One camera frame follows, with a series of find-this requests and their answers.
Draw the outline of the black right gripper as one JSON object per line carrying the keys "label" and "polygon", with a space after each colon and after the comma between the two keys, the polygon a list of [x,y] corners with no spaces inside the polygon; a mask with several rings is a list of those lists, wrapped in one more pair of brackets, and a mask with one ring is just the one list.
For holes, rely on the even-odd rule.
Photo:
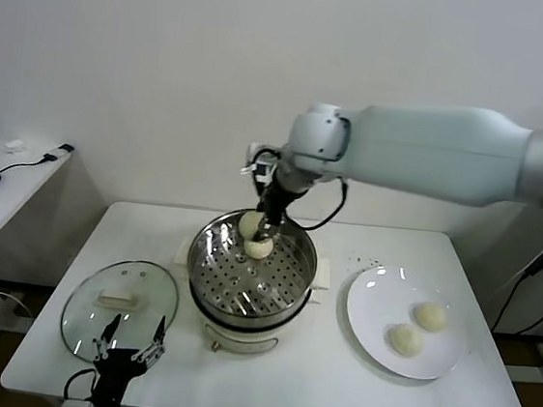
{"label": "black right gripper", "polygon": [[253,240],[264,242],[267,238],[270,240],[278,238],[285,210],[295,200],[302,198],[309,188],[310,184],[303,182],[300,177],[275,170],[256,207],[258,226]]}

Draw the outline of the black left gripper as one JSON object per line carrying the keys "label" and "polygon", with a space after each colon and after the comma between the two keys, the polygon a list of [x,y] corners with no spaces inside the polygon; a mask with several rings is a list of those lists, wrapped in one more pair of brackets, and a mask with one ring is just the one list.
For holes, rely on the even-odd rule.
{"label": "black left gripper", "polygon": [[166,317],[162,316],[151,342],[142,350],[109,349],[115,332],[118,330],[121,314],[105,326],[101,335],[93,338],[96,354],[93,357],[98,373],[98,382],[91,393],[95,407],[120,407],[130,380],[146,373],[146,363],[155,364],[164,354]]}

